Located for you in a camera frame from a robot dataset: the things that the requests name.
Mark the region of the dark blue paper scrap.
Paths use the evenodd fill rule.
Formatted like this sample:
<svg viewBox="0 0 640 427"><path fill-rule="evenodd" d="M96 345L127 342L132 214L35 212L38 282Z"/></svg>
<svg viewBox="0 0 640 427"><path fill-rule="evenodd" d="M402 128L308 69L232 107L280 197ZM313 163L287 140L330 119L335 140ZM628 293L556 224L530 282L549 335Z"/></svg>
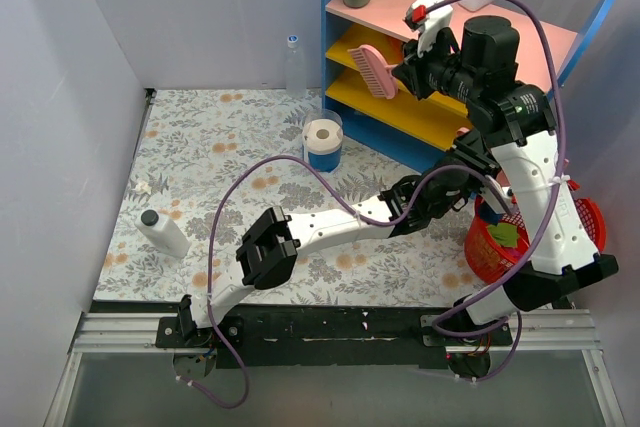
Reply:
<svg viewBox="0 0 640 427"><path fill-rule="evenodd" d="M496 213L490 206L487 204L482 204L477 212L477 215L487 224L497 225L503 215L501 213Z"/></svg>

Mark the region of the pink dustpan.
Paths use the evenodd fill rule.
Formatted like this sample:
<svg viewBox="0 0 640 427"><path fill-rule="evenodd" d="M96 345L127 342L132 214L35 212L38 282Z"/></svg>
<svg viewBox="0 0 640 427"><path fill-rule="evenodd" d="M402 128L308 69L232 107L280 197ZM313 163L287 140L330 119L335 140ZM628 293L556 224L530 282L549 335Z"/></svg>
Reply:
<svg viewBox="0 0 640 427"><path fill-rule="evenodd" d="M493 177L486 176L479 195L494 214L500 216L513 214L514 203L509 188L501 186Z"/></svg>

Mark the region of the pink hand brush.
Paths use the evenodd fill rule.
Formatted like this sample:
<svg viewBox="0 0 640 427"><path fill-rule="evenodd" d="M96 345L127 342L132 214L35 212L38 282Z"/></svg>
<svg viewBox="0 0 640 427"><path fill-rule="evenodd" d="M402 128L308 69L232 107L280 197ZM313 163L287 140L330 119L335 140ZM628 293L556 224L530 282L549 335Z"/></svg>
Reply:
<svg viewBox="0 0 640 427"><path fill-rule="evenodd" d="M364 44L348 53L373 97L390 100L397 95L398 85L392 75L395 65L388 64L378 49Z"/></svg>

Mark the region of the green paper scrap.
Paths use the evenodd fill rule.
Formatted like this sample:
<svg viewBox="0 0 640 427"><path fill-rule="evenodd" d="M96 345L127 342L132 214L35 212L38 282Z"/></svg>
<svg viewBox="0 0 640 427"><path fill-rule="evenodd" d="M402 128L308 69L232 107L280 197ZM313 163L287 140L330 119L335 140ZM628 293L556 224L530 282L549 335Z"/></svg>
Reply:
<svg viewBox="0 0 640 427"><path fill-rule="evenodd" d="M498 245L506 248L517 247L520 236L516 225L499 222L495 225L489 224L486 229Z"/></svg>

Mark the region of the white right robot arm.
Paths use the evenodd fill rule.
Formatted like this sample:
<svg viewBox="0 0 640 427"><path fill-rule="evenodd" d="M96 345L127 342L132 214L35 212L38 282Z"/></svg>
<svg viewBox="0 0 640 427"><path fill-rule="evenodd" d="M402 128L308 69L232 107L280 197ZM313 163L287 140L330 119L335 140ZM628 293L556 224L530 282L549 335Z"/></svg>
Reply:
<svg viewBox="0 0 640 427"><path fill-rule="evenodd" d="M460 299L435 329L475 344L508 315L530 311L617 273L615 257L589 238L564 173L563 116L538 87L516 78L519 33L509 20L478 16L456 38L434 14L410 14L417 39L393 70L418 99L441 93L466 105L471 130L410 184L411 210L400 231L413 231L472 194L494 210L489 188L507 177L529 238L527 252L497 282Z"/></svg>

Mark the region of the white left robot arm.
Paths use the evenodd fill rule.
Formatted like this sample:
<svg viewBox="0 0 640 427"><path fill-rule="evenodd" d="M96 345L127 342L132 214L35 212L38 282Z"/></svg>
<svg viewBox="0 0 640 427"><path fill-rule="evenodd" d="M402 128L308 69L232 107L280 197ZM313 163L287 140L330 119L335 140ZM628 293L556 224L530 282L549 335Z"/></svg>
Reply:
<svg viewBox="0 0 640 427"><path fill-rule="evenodd" d="M235 264L210 282L202 296L180 302L178 334L193 347L205 345L225 315L254 291L287 283L297 260L312 253L366 239L387 239L426 228L473 194L509 211L509 200L494 179L492 161L469 167L450 152L423 175L401 178L390 189L337 209L287 213L267 209L242 236Z"/></svg>

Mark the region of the blue yellow pink shelf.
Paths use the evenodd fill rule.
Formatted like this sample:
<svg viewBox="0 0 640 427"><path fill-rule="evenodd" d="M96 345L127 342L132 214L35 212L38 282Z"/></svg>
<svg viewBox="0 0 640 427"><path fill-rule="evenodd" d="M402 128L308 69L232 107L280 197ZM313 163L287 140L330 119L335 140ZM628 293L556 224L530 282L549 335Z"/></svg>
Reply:
<svg viewBox="0 0 640 427"><path fill-rule="evenodd" d="M436 92L416 100L404 85L391 99L374 97L349 51L367 44L395 64L402 44L415 38L404 23L406 10L415 0L370 0L350 8L343 0L321 0L323 106L339 113L344 133L416 171L422 172L447 150L459 128L470 127L463 103ZM587 52L615 0L600 0L579 32L541 22L550 44L558 83L562 88ZM530 18L489 4L478 12L455 5L450 21L461 43L464 23L477 15L508 19L520 35L517 79L550 90L546 59L539 35Z"/></svg>

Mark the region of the red mesh waste basket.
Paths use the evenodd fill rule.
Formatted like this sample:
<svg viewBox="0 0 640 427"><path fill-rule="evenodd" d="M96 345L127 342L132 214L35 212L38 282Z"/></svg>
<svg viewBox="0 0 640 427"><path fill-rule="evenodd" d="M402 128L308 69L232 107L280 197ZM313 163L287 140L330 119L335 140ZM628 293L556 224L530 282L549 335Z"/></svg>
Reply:
<svg viewBox="0 0 640 427"><path fill-rule="evenodd" d="M478 196L474 202L474 218L464 241L464 254L471 270L485 283L494 283L504 275L529 248L529 237L519 212L504 215L500 222L516 225L519 233L516 248L498 245L487 232L485 223L477 212L483 199ZM603 251L606 245L606 224L598 205L590 198L575 198L574 204L585 230L596 245Z"/></svg>

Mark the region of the white toilet paper roll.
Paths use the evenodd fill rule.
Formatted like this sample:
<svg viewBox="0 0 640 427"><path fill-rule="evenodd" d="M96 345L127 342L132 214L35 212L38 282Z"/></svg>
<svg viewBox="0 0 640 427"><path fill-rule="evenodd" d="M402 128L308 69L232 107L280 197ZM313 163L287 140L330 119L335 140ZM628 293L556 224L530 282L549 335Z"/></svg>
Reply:
<svg viewBox="0 0 640 427"><path fill-rule="evenodd" d="M334 120L314 119L304 125L302 139L308 153L329 155L341 148L343 129L341 124Z"/></svg>

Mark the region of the clear plastic water bottle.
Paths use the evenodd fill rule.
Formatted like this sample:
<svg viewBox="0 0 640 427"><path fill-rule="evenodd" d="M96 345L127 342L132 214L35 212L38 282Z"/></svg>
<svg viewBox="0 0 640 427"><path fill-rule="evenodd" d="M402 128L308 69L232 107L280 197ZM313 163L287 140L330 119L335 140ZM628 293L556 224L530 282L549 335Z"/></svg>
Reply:
<svg viewBox="0 0 640 427"><path fill-rule="evenodd" d="M287 37L285 56L285 88L294 98L306 94L306 60L300 39L296 35Z"/></svg>

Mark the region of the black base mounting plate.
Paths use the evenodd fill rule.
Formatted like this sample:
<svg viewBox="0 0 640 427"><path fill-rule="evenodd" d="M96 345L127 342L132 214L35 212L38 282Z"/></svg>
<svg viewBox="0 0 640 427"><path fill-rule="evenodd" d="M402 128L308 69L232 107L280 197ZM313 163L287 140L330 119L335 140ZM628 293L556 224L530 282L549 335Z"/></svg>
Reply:
<svg viewBox="0 0 640 427"><path fill-rule="evenodd" d="M181 302L160 319L155 345L213 351L219 369L267 366L417 366L445 369L449 348L471 343L445 338L431 326L439 308L239 305L213 330Z"/></svg>

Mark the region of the white bottle black cap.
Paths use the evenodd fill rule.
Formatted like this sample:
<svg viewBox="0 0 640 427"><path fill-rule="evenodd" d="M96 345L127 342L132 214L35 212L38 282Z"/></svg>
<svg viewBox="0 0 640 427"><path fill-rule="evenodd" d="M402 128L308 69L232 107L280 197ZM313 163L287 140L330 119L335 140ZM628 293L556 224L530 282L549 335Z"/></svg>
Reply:
<svg viewBox="0 0 640 427"><path fill-rule="evenodd" d="M183 259L190 249L191 242L167 214L147 209L137 217L135 226L165 255Z"/></svg>

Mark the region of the aluminium frame rail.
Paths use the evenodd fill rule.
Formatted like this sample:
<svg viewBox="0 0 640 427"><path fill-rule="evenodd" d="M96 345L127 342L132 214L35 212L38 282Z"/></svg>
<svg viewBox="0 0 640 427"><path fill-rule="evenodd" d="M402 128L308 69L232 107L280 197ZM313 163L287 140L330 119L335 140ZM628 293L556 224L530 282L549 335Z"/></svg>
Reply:
<svg viewBox="0 0 640 427"><path fill-rule="evenodd" d="M219 369L206 351L155 345L175 312L89 313L50 426L621 426L590 314L538 310L487 347L449 348L445 369Z"/></svg>

